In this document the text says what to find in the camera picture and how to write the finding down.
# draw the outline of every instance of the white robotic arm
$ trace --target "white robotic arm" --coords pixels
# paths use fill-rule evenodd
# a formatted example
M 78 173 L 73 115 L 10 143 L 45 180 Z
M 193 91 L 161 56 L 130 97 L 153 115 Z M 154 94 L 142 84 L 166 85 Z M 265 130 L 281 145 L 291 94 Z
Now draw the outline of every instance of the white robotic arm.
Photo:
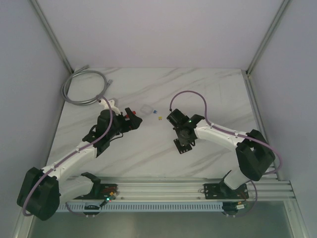
M 127 115 L 124 116 L 114 105 L 113 100 L 109 101 L 112 116 L 106 102 L 100 100 L 100 104 L 104 106 L 104 110 L 101 111 L 97 124 L 71 153 L 40 170 L 31 168 L 26 173 L 17 199 L 19 206 L 23 207 L 31 194 L 26 210 L 44 221 L 55 213 L 60 203 L 81 195 L 89 194 L 94 198 L 99 194 L 101 180 L 90 173 L 83 173 L 73 180 L 67 179 L 85 163 L 103 153 L 113 137 L 139 128 L 142 122 L 142 119 L 134 115 L 130 108 L 125 109 Z
M 238 189 L 250 180 L 260 180 L 275 159 L 274 154 L 266 147 L 238 137 L 238 135 L 245 135 L 267 143 L 257 130 L 246 133 L 214 123 L 210 126 L 205 122 L 204 117 L 194 115 L 189 118 L 178 109 L 172 111 L 167 120 L 174 126 L 178 136 L 174 143 L 180 154 L 192 150 L 196 139 L 208 140 L 236 152 L 239 166 L 232 168 L 220 182 L 223 193 L 230 193 L 231 190 Z

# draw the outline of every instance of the purple cable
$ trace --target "purple cable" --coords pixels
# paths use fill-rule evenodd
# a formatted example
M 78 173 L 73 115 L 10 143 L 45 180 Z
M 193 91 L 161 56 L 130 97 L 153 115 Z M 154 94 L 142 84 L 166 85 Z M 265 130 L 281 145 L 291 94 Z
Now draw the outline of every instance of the purple cable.
M 79 217 L 89 217 L 89 215 L 85 215 L 85 214 L 81 214 L 81 213 L 77 213 L 77 212 L 72 211 L 72 210 L 70 209 L 70 207 L 69 207 L 69 205 L 68 205 L 67 202 L 65 202 L 65 205 L 66 205 L 66 209 L 67 209 L 70 213 L 72 213 L 72 214 L 74 214 L 74 215 L 76 215 L 76 216 L 79 216 Z
M 55 166 L 54 166 L 54 169 L 56 169 L 57 167 L 59 167 L 62 163 L 64 163 L 66 160 L 68 160 L 70 157 L 72 157 L 73 155 L 75 155 L 76 153 L 79 153 L 81 150 L 84 150 L 86 149 L 87 147 L 97 143 L 98 141 L 100 141 L 110 130 L 110 127 L 112 125 L 112 118 L 113 118 L 113 115 L 112 115 L 112 109 L 111 109 L 111 106 L 108 102 L 108 100 L 104 97 L 104 96 L 101 96 L 102 99 L 104 99 L 109 107 L 109 111 L 110 111 L 110 122 L 109 122 L 109 126 L 108 128 L 106 129 L 106 131 L 99 137 L 97 138 L 96 140 L 94 140 L 93 142 L 79 148 L 78 151 L 73 151 L 72 153 L 70 153 L 69 155 L 67 155 L 64 159 L 62 159 L 61 161 L 59 161 Z M 24 216 L 26 217 L 29 217 L 29 216 L 32 216 L 32 214 L 28 214 L 26 213 L 26 206 L 28 205 L 29 203 L 29 200 L 32 196 L 32 194 L 34 193 L 34 191 L 36 190 L 36 188 L 40 185 L 40 183 L 43 181 L 43 179 L 45 179 L 45 177 L 47 175 L 49 175 L 51 172 L 53 171 L 53 169 L 49 169 L 45 174 L 43 174 L 42 177 L 40 177 L 40 179 L 36 182 L 36 184 L 33 186 L 33 188 L 31 189 L 31 191 L 29 192 L 29 194 L 27 195 L 25 201 L 24 201 L 24 204 L 23 204 L 23 207 L 22 207 L 22 213 Z
M 186 91 L 182 91 L 182 92 L 177 93 L 177 94 L 172 98 L 172 100 L 170 101 L 169 110 L 172 111 L 172 103 L 173 103 L 174 99 L 175 99 L 178 95 L 180 95 L 180 94 L 182 94 L 182 93 L 194 93 L 194 94 L 197 94 L 198 96 L 200 96 L 200 97 L 203 99 L 203 102 L 204 102 L 204 104 L 205 104 L 205 120 L 206 120 L 207 124 L 211 126 L 211 122 L 210 122 L 210 121 L 208 120 L 208 118 L 207 118 L 207 102 L 206 102 L 205 98 L 203 97 L 203 95 L 201 95 L 201 94 L 198 93 L 198 92 L 186 90 Z M 213 127 L 214 129 L 216 129 L 216 130 L 219 130 L 219 131 L 221 131 L 221 132 L 227 133 L 227 134 L 229 134 L 229 135 L 235 135 L 234 132 L 231 132 L 231 131 L 228 131 L 228 130 L 219 128 L 219 127 L 217 127 L 217 126 L 215 126 L 215 125 L 213 125 L 212 127 Z M 278 159 L 279 159 L 279 165 L 278 165 L 278 167 L 277 167 L 275 170 L 272 170 L 272 171 L 269 171 L 269 172 L 264 173 L 265 175 L 269 175 L 269 174 L 276 173 L 277 171 L 279 171 L 279 170 L 282 168 L 282 166 L 283 166 L 283 159 L 282 159 L 280 153 L 279 153 L 277 150 L 275 150 L 273 147 L 271 147 L 270 145 L 268 145 L 268 144 L 266 144 L 266 143 L 264 143 L 264 142 L 262 142 L 262 141 L 260 141 L 260 140 L 254 139 L 254 138 L 249 137 L 249 136 L 246 136 L 246 135 L 238 134 L 237 136 L 238 136 L 238 137 L 241 137 L 241 138 L 244 138 L 244 139 L 248 139 L 248 140 L 254 141 L 254 142 L 256 142 L 256 143 L 258 143 L 258 144 L 260 144 L 260 145 L 262 145 L 262 146 L 265 146 L 265 147 L 267 147 L 268 149 L 270 149 L 271 151 L 273 151 L 273 152 L 277 155 L 277 157 L 278 157 Z

